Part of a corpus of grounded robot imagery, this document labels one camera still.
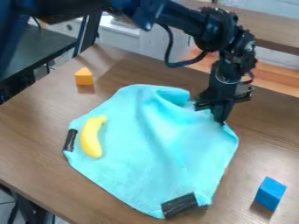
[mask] table surface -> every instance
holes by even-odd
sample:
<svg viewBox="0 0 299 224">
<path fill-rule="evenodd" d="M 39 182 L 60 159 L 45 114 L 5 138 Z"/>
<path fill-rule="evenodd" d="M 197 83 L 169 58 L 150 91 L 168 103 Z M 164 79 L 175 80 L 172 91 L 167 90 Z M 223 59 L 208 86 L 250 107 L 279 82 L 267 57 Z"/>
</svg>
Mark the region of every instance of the table surface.
<svg viewBox="0 0 299 224">
<path fill-rule="evenodd" d="M 74 73 L 89 67 L 94 89 L 77 87 Z M 235 106 L 228 124 L 240 147 L 221 180 L 213 204 L 171 220 L 139 213 L 80 175 L 62 153 L 68 124 L 117 89 L 134 83 L 187 88 L 195 95 L 208 76 L 190 68 L 95 45 L 0 108 L 0 183 L 58 216 L 79 224 L 298 223 L 299 99 L 256 88 Z M 288 187 L 275 213 L 252 204 L 270 176 Z"/>
<path fill-rule="evenodd" d="M 240 24 L 255 35 L 258 46 L 299 55 L 299 20 L 297 19 L 218 4 L 202 3 L 196 0 L 181 0 L 180 2 L 193 9 L 210 6 L 235 12 L 239 16 Z"/>
<path fill-rule="evenodd" d="M 54 60 L 60 54 L 74 47 L 76 38 L 28 25 L 17 51 L 0 81 L 12 75 L 25 74 Z"/>
</svg>

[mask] yellow banana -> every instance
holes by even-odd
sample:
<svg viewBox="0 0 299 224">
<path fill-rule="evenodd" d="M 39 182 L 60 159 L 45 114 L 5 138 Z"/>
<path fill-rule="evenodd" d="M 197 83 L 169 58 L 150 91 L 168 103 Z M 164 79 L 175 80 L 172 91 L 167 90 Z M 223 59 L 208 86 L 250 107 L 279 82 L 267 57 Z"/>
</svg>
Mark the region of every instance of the yellow banana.
<svg viewBox="0 0 299 224">
<path fill-rule="evenodd" d="M 98 132 L 107 118 L 104 115 L 89 118 L 80 133 L 80 146 L 92 158 L 100 158 L 102 154 Z"/>
</svg>

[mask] blue cube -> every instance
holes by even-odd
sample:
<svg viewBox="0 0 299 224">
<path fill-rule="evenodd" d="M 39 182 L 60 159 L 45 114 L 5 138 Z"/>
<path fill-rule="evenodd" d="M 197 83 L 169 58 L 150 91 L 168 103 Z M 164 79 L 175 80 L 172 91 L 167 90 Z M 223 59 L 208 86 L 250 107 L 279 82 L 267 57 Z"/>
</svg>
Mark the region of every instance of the blue cube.
<svg viewBox="0 0 299 224">
<path fill-rule="evenodd" d="M 272 178 L 265 177 L 254 200 L 267 209 L 274 211 L 286 189 L 287 187 L 285 185 Z"/>
</svg>

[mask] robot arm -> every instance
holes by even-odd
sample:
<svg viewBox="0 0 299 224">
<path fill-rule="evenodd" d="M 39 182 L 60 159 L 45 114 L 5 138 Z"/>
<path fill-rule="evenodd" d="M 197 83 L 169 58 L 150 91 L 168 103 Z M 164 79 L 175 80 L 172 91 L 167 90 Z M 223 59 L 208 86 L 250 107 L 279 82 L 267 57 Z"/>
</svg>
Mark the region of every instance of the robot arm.
<svg viewBox="0 0 299 224">
<path fill-rule="evenodd" d="M 15 22 L 19 22 L 20 14 L 27 14 L 54 24 L 102 10 L 126 16 L 145 31 L 149 31 L 154 24 L 159 24 L 167 31 L 170 38 L 164 58 L 168 67 L 190 65 L 201 61 L 206 54 L 218 51 L 219 61 L 212 65 L 210 85 L 195 98 L 195 109 L 210 109 L 218 123 L 223 123 L 227 119 L 234 103 L 247 101 L 251 97 L 252 89 L 247 85 L 250 81 L 243 82 L 241 79 L 246 74 L 253 78 L 250 71 L 256 63 L 254 36 L 239 26 L 237 15 L 230 12 L 212 8 L 191 10 L 170 0 L 3 1 L 11 11 L 7 15 L 10 20 L 6 18 L 6 21 L 15 18 Z M 202 53 L 195 59 L 170 62 L 170 51 L 174 40 L 169 26 L 193 36 Z M 0 39 L 0 48 L 2 46 L 3 39 Z M 6 53 L 13 52 L 13 47 L 14 45 Z M 0 73 L 1 64 L 3 65 L 1 61 L 3 55 L 0 52 Z"/>
</svg>

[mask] towel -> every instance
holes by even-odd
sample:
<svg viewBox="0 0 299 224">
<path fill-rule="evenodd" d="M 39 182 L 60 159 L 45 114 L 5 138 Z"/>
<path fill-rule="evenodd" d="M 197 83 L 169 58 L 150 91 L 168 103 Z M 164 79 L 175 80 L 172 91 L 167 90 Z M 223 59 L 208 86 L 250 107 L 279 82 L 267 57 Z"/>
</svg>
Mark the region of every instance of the towel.
<svg viewBox="0 0 299 224">
<path fill-rule="evenodd" d="M 163 203 L 188 193 L 198 206 L 211 205 L 239 139 L 215 122 L 210 110 L 194 111 L 189 99 L 188 91 L 176 87 L 121 88 L 69 125 L 80 133 L 88 118 L 106 116 L 98 133 L 102 156 L 84 153 L 77 135 L 73 151 L 64 152 L 68 163 L 119 200 L 159 219 Z"/>
</svg>

